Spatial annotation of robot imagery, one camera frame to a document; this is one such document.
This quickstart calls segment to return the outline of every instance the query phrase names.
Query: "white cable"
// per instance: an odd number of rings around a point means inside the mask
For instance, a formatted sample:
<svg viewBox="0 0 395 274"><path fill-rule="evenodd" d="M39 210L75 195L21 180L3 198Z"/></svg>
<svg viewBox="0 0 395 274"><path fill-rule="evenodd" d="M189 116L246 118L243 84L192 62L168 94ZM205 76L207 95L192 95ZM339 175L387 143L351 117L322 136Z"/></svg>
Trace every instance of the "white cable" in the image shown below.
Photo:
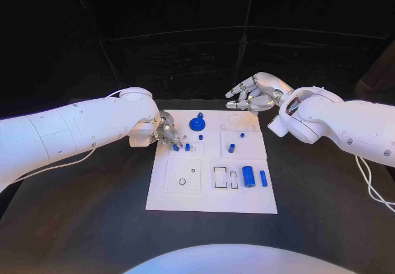
<svg viewBox="0 0 395 274"><path fill-rule="evenodd" d="M365 181L367 181L367 183L368 183L369 195L371 195L371 197L372 197L374 200L377 200L378 202L384 203L385 206L391 209L391 211L395 212L394 207L391 207L391 205L395 205L395 203L388 202L388 201L382 198L382 196L380 195L380 193L377 192L377 189L372 187L372 172L371 172L371 168L369 168L369 166L368 166L368 163L367 163L365 159L364 159L362 157L359 157L359 158L361 158L361 160L362 160L362 162L364 162L364 164L365 164L365 166L367 166L368 173L369 173L369 179L368 179L368 178L367 178L367 174L365 174L365 172L364 172L364 170L362 170L362 166L361 166L361 163L359 163L358 156L357 156L357 164L358 164L358 167L359 167L362 176L364 176L364 178L365 178Z"/></svg>
<svg viewBox="0 0 395 274"><path fill-rule="evenodd" d="M49 168L47 168L47 169L44 169L44 170L41 170L41 171L38 171L38 172L29 174L28 176L25 176L25 177L22 177L22 178L16 179L16 180L13 181L13 183L19 182L21 180L29 178L31 176L34 176L34 175L36 175L36 174L39 174L39 173L42 173L42 172L47 171L47 170L52 170L54 168L71 166L73 164L77 164L77 163L83 162L83 161L93 155L93 152L94 152L94 151L96 151L96 148L93 149L91 153L90 153L81 160L78 160L77 162L73 162L73 163L68 163L68 164L62 164L62 165L55 166L55 167L49 167Z"/></svg>
<svg viewBox="0 0 395 274"><path fill-rule="evenodd" d="M107 95L106 97L111 97L113 95L116 95L117 93L120 93L122 90L117 90L116 92L113 92L110 95Z"/></svg>

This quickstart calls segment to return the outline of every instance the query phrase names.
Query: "white rectangular plate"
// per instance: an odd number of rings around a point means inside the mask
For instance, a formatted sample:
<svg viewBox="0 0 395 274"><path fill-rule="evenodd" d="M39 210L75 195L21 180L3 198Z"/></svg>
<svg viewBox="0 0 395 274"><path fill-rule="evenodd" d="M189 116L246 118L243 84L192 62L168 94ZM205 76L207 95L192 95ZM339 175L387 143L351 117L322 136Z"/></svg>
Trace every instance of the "white rectangular plate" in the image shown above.
<svg viewBox="0 0 395 274"><path fill-rule="evenodd" d="M277 214L257 116L248 111L166 111L175 118L179 135L186 136L182 142L191 144L191 151L185 151L185 146L175 151L172 145L158 144L146 209ZM199 112L207 127L197 132L189 128L189 121ZM235 144L233 154L228 152L231 143ZM244 166L254 170L257 186L251 188L244 184ZM227 168L227 188L215 186L215 167ZM261 170L266 171L267 187L263 187ZM237 172L237 182L231 172Z"/></svg>

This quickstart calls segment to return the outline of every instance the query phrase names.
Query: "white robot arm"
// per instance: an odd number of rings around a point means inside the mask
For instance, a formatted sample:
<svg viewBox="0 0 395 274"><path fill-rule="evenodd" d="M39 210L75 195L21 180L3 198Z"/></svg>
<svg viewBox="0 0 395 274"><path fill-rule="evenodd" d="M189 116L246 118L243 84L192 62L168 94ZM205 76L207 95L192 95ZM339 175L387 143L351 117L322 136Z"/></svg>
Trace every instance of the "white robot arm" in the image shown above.
<svg viewBox="0 0 395 274"><path fill-rule="evenodd" d="M395 107L342 98L325 88L293 89L280 78L260 72L227 93L238 101L228 108L248 109L256 115L274 105L279 116L269 124L283 137L290 132L313 144L328 136L339 148L381 164L395 167Z"/></svg>
<svg viewBox="0 0 395 274"><path fill-rule="evenodd" d="M152 93L133 87L120 97L70 104L0 120L0 192L28 172L130 137L132 147L156 140L182 147L173 117L159 111Z"/></svg>

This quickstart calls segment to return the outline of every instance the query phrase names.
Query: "black wall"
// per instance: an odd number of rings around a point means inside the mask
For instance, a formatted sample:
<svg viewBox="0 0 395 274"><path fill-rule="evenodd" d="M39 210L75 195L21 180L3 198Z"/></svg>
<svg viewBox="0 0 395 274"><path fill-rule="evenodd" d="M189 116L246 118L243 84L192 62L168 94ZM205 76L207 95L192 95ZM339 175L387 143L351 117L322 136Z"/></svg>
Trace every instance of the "black wall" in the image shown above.
<svg viewBox="0 0 395 274"><path fill-rule="evenodd" d="M0 116L142 86L224 98L256 72L354 98L391 42L391 1L48 1L3 6Z"/></svg>

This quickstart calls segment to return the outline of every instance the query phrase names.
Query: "dark table surface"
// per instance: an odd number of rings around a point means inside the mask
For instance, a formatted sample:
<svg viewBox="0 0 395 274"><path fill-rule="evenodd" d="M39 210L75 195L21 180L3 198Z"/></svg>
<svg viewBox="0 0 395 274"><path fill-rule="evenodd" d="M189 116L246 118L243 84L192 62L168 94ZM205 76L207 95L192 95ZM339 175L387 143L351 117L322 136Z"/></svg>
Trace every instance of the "dark table surface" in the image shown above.
<svg viewBox="0 0 395 274"><path fill-rule="evenodd" d="M159 109L225 110L222 100L159 100ZM267 128L260 113L279 214L146 211L156 144L123 140L80 164L26 179L0 221L2 273L120 273L181 248L267 245L358 273L395 271L395 214L368 195L354 155ZM65 162L81 159L77 155ZM395 182L369 162L387 200Z"/></svg>

